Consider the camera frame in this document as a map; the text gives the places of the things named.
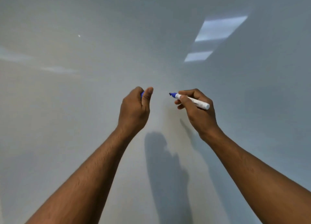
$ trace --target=marker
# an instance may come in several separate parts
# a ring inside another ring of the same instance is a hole
[[[181,94],[178,93],[169,93],[169,95],[173,96],[173,98],[175,99],[180,99],[180,97],[182,96]],[[188,97],[198,108],[202,108],[205,110],[208,110],[210,108],[210,105],[208,103],[205,103],[203,101],[200,100],[196,100],[193,98]]]

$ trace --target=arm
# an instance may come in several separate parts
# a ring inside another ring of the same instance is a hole
[[[240,192],[262,223],[310,223],[311,192],[268,166],[228,138],[218,127],[211,99],[197,89],[179,94],[207,102],[197,108],[186,96],[176,100],[186,108],[190,123],[216,153]]]
[[[98,223],[121,157],[145,126],[153,88],[135,88],[124,98],[119,123],[107,140],[37,210],[27,224]]]

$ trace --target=person's right arm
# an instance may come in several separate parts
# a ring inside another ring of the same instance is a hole
[[[178,93],[210,104],[208,110],[202,110],[186,96],[175,101],[178,109],[186,108],[190,123],[216,153],[262,223],[311,223],[310,191],[227,137],[217,125],[212,100],[198,89]]]

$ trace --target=person's right hand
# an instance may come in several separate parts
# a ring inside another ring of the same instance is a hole
[[[213,101],[210,98],[206,97],[198,89],[180,90],[178,93],[182,96],[180,100],[175,101],[175,104],[179,104],[178,109],[186,108],[189,121],[199,133],[201,139],[208,139],[214,133],[221,132],[216,122]],[[197,108],[187,96],[208,103],[210,108],[208,110]]]

